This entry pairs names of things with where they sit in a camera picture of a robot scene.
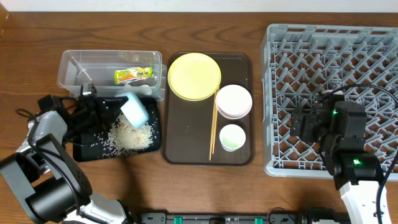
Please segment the yellow plate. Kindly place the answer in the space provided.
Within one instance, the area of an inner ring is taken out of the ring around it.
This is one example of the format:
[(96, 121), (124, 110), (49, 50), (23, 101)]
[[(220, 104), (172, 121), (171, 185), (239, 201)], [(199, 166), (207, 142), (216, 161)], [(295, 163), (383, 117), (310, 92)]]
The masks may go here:
[(183, 100), (201, 101), (212, 96), (221, 84), (221, 69), (210, 56), (187, 53), (177, 57), (169, 68), (168, 84)]

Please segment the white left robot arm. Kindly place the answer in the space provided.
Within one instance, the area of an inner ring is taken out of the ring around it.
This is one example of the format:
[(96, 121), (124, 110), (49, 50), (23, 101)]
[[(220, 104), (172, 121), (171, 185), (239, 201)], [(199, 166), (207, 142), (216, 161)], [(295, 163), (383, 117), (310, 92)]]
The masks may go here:
[(12, 193), (34, 223), (141, 223), (120, 200), (94, 193), (65, 149), (86, 133), (109, 130), (130, 99), (81, 95), (74, 99), (73, 112), (65, 101), (47, 95), (38, 101), (37, 114), (16, 109), (28, 119), (28, 132), (22, 146), (1, 161), (1, 175)]

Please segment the pink bowl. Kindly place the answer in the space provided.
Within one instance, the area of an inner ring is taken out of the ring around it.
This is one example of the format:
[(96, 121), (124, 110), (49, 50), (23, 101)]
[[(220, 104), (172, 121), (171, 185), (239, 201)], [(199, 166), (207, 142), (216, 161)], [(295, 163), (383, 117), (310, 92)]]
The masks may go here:
[(241, 119), (252, 108), (250, 92), (240, 85), (226, 85), (216, 95), (215, 104), (218, 112), (227, 119)]

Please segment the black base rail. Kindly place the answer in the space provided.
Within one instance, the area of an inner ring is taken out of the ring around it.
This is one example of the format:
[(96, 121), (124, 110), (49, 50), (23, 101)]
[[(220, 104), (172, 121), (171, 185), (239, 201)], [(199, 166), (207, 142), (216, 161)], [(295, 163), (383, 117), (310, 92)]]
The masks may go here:
[(292, 213), (275, 207), (267, 214), (194, 214), (194, 213), (143, 213), (144, 224), (344, 224), (349, 217), (331, 208), (309, 208)]

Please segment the clear plastic bin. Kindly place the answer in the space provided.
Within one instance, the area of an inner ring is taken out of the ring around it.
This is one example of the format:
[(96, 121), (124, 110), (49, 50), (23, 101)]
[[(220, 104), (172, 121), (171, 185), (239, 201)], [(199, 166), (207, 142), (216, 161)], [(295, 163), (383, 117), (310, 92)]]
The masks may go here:
[(80, 94), (84, 83), (92, 82), (97, 95), (110, 97), (124, 93), (125, 84), (114, 84), (114, 72), (131, 67), (152, 67), (154, 76), (127, 83), (131, 86), (149, 85), (150, 96), (157, 101), (165, 98), (167, 67), (162, 64), (162, 54), (158, 51), (143, 50), (67, 50), (63, 53), (58, 71), (58, 86), (70, 92), (71, 96)]

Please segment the grey dishwasher rack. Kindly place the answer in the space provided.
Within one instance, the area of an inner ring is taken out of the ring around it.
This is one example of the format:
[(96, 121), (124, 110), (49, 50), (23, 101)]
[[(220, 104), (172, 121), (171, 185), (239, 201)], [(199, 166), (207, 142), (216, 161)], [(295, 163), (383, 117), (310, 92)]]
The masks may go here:
[(344, 89), (367, 113), (365, 150), (384, 170), (397, 153), (397, 29), (271, 24), (261, 42), (264, 171), (329, 178), (316, 144), (290, 135), (291, 113), (314, 112), (317, 94)]

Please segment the green snack wrapper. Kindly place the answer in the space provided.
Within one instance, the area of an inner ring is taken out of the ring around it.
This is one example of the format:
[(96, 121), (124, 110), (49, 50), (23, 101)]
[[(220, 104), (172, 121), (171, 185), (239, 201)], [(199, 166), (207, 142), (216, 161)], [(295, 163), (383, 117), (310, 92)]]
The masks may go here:
[(114, 72), (114, 84), (127, 84), (153, 76), (154, 69), (152, 67), (131, 67), (125, 70), (116, 70)]

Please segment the dark brown serving tray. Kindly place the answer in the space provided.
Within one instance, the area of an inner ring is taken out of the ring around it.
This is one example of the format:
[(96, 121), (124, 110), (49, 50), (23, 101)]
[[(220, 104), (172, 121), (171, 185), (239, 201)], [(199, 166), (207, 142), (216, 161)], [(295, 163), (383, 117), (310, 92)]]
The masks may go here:
[[(214, 59), (221, 69), (221, 87), (240, 85), (250, 94), (252, 87), (252, 63), (245, 54), (205, 53)], [(201, 101), (179, 98), (166, 84), (165, 113), (162, 133), (162, 157), (170, 164), (201, 166), (245, 166), (255, 155), (254, 113), (243, 118), (228, 120), (218, 113), (214, 154), (210, 158), (214, 95)], [(234, 152), (224, 150), (220, 143), (221, 128), (237, 124), (243, 128), (246, 141)]]

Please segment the white cup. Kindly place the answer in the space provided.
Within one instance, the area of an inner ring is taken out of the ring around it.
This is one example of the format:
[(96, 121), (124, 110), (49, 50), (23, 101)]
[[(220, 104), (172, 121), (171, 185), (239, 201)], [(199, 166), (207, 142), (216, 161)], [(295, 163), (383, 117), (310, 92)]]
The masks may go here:
[(221, 129), (219, 139), (225, 151), (234, 152), (243, 147), (246, 142), (246, 133), (236, 124), (228, 124)]

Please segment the white tissue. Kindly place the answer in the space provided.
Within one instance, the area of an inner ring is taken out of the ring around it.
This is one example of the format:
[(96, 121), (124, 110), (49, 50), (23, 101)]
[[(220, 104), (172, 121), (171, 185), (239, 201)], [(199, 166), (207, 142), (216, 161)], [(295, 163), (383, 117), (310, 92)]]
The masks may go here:
[(153, 93), (153, 90), (149, 85), (131, 86), (129, 84), (125, 84), (123, 92), (133, 92), (136, 95), (150, 96)]

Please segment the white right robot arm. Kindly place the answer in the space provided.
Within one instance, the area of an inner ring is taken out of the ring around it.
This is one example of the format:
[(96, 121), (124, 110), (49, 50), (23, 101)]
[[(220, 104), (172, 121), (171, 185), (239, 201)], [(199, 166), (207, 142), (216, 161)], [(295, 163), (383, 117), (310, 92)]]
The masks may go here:
[(367, 114), (340, 93), (324, 93), (320, 109), (292, 112), (290, 134), (319, 146), (319, 154), (348, 211), (351, 223), (390, 223), (386, 182), (379, 159), (365, 151)]

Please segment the black waste tray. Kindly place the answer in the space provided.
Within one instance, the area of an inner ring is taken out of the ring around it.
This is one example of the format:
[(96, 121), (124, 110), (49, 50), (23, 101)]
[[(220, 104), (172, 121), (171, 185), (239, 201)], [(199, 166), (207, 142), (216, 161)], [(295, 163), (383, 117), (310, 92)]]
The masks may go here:
[(161, 145), (160, 117), (157, 102), (153, 98), (142, 98), (149, 114), (148, 122), (141, 129), (127, 124), (123, 114), (119, 116), (109, 132), (85, 134), (73, 145), (73, 158), (78, 162), (129, 157), (154, 152)]

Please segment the light blue bowl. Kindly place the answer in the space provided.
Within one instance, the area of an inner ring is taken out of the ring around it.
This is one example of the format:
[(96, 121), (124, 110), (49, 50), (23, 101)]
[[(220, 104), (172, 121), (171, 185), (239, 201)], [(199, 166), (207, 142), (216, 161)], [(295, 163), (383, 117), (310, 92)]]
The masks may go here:
[(134, 128), (140, 129), (148, 122), (149, 114), (133, 92), (120, 93), (116, 97), (127, 97), (127, 102), (122, 105), (121, 111)]

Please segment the rice pile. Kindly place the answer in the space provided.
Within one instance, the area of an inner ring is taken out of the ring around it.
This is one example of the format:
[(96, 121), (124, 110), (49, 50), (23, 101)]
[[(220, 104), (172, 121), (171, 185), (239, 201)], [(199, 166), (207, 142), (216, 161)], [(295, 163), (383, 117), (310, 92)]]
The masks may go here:
[(94, 158), (102, 159), (154, 152), (160, 145), (160, 124), (157, 115), (150, 116), (145, 125), (136, 129), (124, 114), (121, 114), (109, 131), (94, 134), (92, 140), (82, 145), (82, 149)]

